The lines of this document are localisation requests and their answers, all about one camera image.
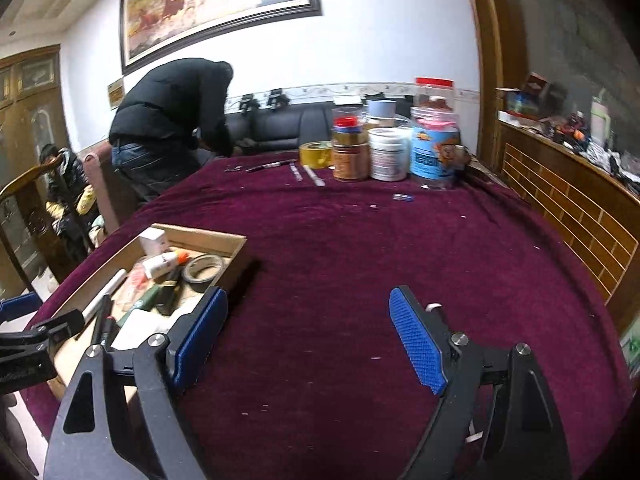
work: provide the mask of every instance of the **blue label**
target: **blue label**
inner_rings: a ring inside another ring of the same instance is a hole
[[[454,168],[451,158],[454,150],[443,148],[443,146],[459,144],[460,133],[425,130],[415,125],[413,128],[411,173],[431,180],[453,176]]]

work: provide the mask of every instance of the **maroon velvet cloth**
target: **maroon velvet cloth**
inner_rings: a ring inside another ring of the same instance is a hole
[[[198,384],[179,401],[220,478],[391,480],[436,397],[420,386],[388,314],[409,285],[442,303],[450,327],[481,345],[527,342],[562,416],[574,473],[596,458],[630,402],[616,333],[588,271],[510,190],[416,183],[324,188],[287,166],[223,173],[263,155],[214,162],[140,210],[40,309],[74,289],[153,222],[242,234],[260,268],[231,311]],[[415,197],[396,202],[393,193]],[[24,393],[49,434],[57,402]]]

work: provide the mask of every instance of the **green tube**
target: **green tube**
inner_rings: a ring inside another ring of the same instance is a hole
[[[148,291],[146,291],[143,294],[142,298],[137,300],[136,303],[131,306],[129,311],[118,320],[117,325],[122,328],[127,319],[129,319],[129,314],[131,314],[134,310],[142,309],[149,312],[153,307],[155,307],[156,296],[158,295],[158,292],[160,292],[160,289],[160,285],[154,285]]]

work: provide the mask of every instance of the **glue bottle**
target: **glue bottle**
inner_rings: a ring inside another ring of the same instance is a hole
[[[154,256],[142,263],[145,268],[145,276],[150,280],[154,280],[163,274],[171,272],[178,265],[183,265],[189,261],[189,253],[187,251],[171,251]]]

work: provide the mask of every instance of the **metal bolt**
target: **metal bolt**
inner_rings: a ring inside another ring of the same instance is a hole
[[[518,343],[516,345],[516,352],[520,355],[529,355],[531,353],[531,347],[526,343]]]
[[[455,346],[466,346],[469,343],[469,338],[460,332],[456,332],[451,336],[451,342]]]
[[[149,339],[146,340],[150,346],[160,346],[164,343],[166,338],[162,334],[153,334]]]
[[[100,352],[102,352],[102,347],[100,345],[91,345],[86,349],[85,353],[87,357],[96,357],[97,355],[100,355]]]

